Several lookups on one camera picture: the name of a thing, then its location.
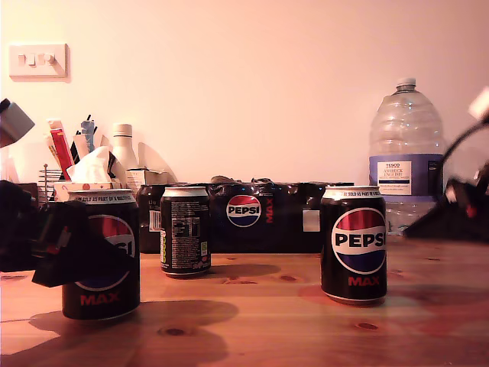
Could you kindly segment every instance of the white bottle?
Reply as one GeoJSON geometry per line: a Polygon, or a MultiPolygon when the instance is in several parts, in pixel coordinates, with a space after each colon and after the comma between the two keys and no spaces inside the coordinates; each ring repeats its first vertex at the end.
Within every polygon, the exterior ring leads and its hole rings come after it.
{"type": "Polygon", "coordinates": [[[384,195],[389,233],[402,234],[434,206],[432,182],[444,150],[435,107],[416,90],[416,79],[399,80],[382,101],[370,136],[370,183],[384,195]]]}
{"type": "Polygon", "coordinates": [[[132,126],[129,124],[114,124],[112,154],[125,170],[139,168],[136,154],[132,149],[132,126]]]}

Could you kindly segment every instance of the metal rack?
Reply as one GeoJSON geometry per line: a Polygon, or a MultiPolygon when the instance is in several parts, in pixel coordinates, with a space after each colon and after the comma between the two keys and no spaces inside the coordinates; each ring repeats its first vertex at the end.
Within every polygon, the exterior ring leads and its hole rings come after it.
{"type": "Polygon", "coordinates": [[[39,205],[54,201],[54,183],[60,182],[62,170],[48,170],[47,164],[39,171],[39,205]]]}

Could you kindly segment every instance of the tissue box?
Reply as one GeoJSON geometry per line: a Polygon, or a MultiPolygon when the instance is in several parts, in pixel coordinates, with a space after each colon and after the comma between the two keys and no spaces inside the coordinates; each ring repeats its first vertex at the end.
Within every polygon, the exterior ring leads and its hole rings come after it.
{"type": "Polygon", "coordinates": [[[60,181],[54,183],[54,201],[68,201],[68,191],[76,190],[106,190],[121,189],[119,182],[102,183],[72,183],[71,181],[60,181]]]}
{"type": "Polygon", "coordinates": [[[145,169],[125,171],[128,187],[134,197],[142,185],[166,185],[170,181],[170,174],[165,171],[149,171],[145,169]]]}

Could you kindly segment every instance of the pepsi logo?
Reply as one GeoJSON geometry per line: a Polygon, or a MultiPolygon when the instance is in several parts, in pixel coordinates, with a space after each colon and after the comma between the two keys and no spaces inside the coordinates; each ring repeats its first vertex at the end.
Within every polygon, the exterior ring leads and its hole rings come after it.
{"type": "Polygon", "coordinates": [[[357,208],[338,218],[331,241],[338,261],[357,274],[372,274],[385,262],[385,219],[373,208],[357,208]]]}
{"type": "MultiPolygon", "coordinates": [[[[117,216],[90,216],[90,228],[94,233],[102,234],[107,241],[119,247],[126,254],[134,257],[135,243],[134,233],[131,227],[117,216]]],[[[103,277],[86,279],[76,282],[76,285],[87,291],[107,291],[120,284],[129,274],[126,272],[115,272],[103,277]]]]}
{"type": "Polygon", "coordinates": [[[260,219],[261,204],[254,196],[236,195],[229,200],[226,213],[235,226],[249,227],[260,219]]]}

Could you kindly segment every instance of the wall switch plate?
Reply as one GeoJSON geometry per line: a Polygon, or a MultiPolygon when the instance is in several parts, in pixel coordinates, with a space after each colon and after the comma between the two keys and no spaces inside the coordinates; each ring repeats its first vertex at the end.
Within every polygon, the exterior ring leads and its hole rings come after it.
{"type": "Polygon", "coordinates": [[[67,76],[66,44],[11,44],[10,76],[67,76]]]}

